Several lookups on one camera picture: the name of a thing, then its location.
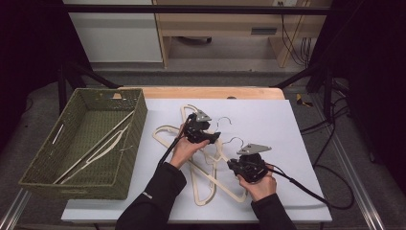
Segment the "person's right hand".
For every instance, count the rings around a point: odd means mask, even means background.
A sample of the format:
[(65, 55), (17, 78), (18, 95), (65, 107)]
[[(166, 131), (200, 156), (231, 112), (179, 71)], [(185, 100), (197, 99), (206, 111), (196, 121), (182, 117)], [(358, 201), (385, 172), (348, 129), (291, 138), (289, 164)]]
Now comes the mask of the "person's right hand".
[(248, 183), (241, 175), (237, 175), (239, 185), (248, 191), (254, 202), (273, 195), (277, 191), (277, 181), (272, 175), (273, 167), (269, 164), (266, 167), (268, 168), (267, 174), (256, 183)]

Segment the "aluminium rail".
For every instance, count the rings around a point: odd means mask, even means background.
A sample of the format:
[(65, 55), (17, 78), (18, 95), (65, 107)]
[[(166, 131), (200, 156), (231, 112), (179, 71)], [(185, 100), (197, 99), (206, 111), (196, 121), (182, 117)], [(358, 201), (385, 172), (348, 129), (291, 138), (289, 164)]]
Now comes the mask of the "aluminium rail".
[(25, 210), (32, 193), (20, 189), (6, 214), (0, 219), (0, 230), (13, 230)]
[(329, 127), (327, 129), (328, 133), (331, 135), (333, 149), (337, 158), (337, 161), (344, 173), (344, 176), (348, 180), (350, 186), (352, 187), (353, 194), (357, 203), (357, 206), (367, 223), (370, 230), (385, 230), (385, 225), (379, 216), (377, 210), (375, 209), (373, 202), (360, 178), (355, 170), (355, 167), (351, 163), (344, 146), (333, 128)]

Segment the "black curtain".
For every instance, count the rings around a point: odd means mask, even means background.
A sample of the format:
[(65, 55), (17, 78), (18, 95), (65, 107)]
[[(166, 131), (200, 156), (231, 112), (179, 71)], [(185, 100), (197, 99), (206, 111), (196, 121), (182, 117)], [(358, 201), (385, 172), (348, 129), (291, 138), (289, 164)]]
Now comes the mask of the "black curtain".
[(406, 192), (406, 0), (332, 0), (312, 59), (349, 82), (367, 145)]
[(0, 152), (28, 95), (56, 81), (62, 64), (89, 67), (63, 0), (0, 0)]

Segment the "black frame strut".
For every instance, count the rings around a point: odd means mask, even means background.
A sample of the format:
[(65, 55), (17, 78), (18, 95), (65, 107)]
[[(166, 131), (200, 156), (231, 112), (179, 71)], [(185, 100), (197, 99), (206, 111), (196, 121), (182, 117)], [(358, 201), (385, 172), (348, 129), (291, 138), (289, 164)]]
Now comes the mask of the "black frame strut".
[(57, 70), (59, 113), (62, 113), (64, 107), (68, 103), (67, 84), (69, 84), (73, 90), (77, 88), (86, 88), (86, 83), (82, 79), (83, 76), (89, 77), (110, 89), (117, 89), (120, 87), (118, 84), (105, 79), (89, 68), (85, 68), (75, 62), (65, 62)]
[(321, 87), (324, 87), (324, 97), (323, 97), (323, 114), (331, 122), (332, 121), (332, 104), (331, 104), (331, 92), (332, 92), (332, 72), (328, 67), (323, 64), (316, 63), (303, 71), (297, 73), (293, 77), (287, 80), (273, 85), (273, 88), (284, 89), (290, 84), (301, 80), (305, 77), (309, 77), (309, 81), (305, 89), (309, 93), (317, 92)]

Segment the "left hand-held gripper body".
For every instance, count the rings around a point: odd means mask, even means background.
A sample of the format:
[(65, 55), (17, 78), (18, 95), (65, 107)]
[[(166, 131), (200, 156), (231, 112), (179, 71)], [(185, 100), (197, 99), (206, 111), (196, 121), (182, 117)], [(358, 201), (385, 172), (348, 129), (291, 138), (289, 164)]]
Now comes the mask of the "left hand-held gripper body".
[(210, 127), (211, 118), (202, 110), (197, 110), (190, 114), (184, 125), (184, 135), (191, 143), (205, 141), (206, 137), (211, 137), (206, 133)]

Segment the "black horizontal frame bar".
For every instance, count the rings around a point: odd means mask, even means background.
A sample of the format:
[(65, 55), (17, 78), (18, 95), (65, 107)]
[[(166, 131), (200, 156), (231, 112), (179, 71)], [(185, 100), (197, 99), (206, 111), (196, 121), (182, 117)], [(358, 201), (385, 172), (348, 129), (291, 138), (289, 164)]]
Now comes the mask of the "black horizontal frame bar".
[(65, 4), (68, 12), (98, 13), (203, 13), (203, 14), (289, 14), (328, 15), (330, 8), (309, 7), (248, 7), (248, 6), (203, 6), (203, 5), (83, 5)]

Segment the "white table sheet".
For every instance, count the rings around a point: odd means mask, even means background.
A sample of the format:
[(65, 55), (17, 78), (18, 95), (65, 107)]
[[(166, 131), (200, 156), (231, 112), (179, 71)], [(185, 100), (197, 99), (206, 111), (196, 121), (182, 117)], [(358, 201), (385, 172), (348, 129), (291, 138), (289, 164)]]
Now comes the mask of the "white table sheet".
[[(153, 131), (160, 126), (178, 127), (182, 124), (181, 106), (192, 104), (212, 119), (211, 130), (219, 121), (220, 138), (224, 142), (237, 137), (246, 144), (271, 147), (261, 153), (266, 162), (280, 167), (313, 193), (322, 196), (319, 181), (311, 167), (295, 116), (288, 100), (204, 100), (204, 99), (147, 99), (147, 119), (135, 162), (135, 169), (126, 200), (69, 200), (61, 219), (72, 222), (114, 221), (145, 188), (154, 173), (158, 160), (167, 150), (153, 139)], [(197, 206), (193, 200), (189, 165), (182, 172), (187, 186), (176, 198), (170, 214), (171, 223), (248, 223), (258, 222), (251, 208), (251, 198), (236, 202), (221, 189), (206, 205)], [(277, 193), (295, 222), (332, 221), (328, 207), (301, 191), (287, 179), (274, 175)], [(225, 162), (218, 164), (218, 180), (237, 196), (244, 190)]]

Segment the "green woven basket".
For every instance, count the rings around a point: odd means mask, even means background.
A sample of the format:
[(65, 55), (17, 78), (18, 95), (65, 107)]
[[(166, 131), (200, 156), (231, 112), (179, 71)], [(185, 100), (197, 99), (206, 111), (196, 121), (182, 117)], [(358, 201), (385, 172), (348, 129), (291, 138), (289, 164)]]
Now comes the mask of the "green woven basket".
[[(54, 183), (130, 112), (130, 126), (113, 150), (65, 184)], [(19, 185), (48, 198), (127, 198), (146, 118), (141, 89), (75, 90)]]

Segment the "light wooden desk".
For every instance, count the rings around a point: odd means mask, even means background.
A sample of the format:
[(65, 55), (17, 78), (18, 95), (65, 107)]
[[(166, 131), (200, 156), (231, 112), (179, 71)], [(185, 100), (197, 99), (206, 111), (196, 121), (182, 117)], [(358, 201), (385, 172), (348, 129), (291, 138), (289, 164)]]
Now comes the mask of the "light wooden desk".
[[(155, 5), (328, 8), (332, 0), (152, 0)], [(158, 13), (163, 37), (253, 36), (267, 37), (281, 68), (293, 57), (300, 38), (316, 38), (323, 15)]]

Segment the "yellow and black tool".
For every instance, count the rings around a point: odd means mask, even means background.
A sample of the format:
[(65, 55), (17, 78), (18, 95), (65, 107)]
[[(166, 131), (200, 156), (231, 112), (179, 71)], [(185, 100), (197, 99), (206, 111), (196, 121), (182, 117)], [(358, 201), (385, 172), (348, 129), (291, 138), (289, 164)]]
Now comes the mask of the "yellow and black tool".
[(298, 105), (303, 105), (303, 106), (306, 106), (306, 107), (312, 107), (313, 106), (313, 103), (305, 102), (303, 100), (301, 94), (296, 94), (296, 102), (297, 102)]

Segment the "person's left hand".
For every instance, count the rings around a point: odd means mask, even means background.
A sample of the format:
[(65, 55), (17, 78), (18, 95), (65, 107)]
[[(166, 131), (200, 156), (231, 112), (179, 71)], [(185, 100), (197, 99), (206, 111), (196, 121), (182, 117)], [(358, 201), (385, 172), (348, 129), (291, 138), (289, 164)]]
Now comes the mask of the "person's left hand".
[(200, 143), (191, 143), (182, 133), (177, 135), (178, 142), (173, 149), (169, 163), (176, 169), (180, 169), (198, 150), (206, 147), (210, 141), (205, 140)]

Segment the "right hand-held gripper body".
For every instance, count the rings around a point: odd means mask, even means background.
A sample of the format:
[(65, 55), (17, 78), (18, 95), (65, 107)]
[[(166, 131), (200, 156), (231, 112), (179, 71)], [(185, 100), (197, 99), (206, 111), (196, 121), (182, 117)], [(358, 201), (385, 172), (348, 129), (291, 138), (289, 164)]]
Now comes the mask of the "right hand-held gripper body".
[(247, 144), (237, 152), (239, 159), (236, 161), (235, 173), (241, 175), (246, 182), (256, 183), (268, 173), (268, 168), (260, 153), (271, 150), (271, 147)]

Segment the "white cabinet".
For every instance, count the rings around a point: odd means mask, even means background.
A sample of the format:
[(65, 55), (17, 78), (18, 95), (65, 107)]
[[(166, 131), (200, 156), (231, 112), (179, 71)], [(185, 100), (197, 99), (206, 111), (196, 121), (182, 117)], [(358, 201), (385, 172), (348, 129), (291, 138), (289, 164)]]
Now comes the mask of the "white cabinet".
[(70, 12), (69, 15), (92, 63), (162, 61), (153, 13)]

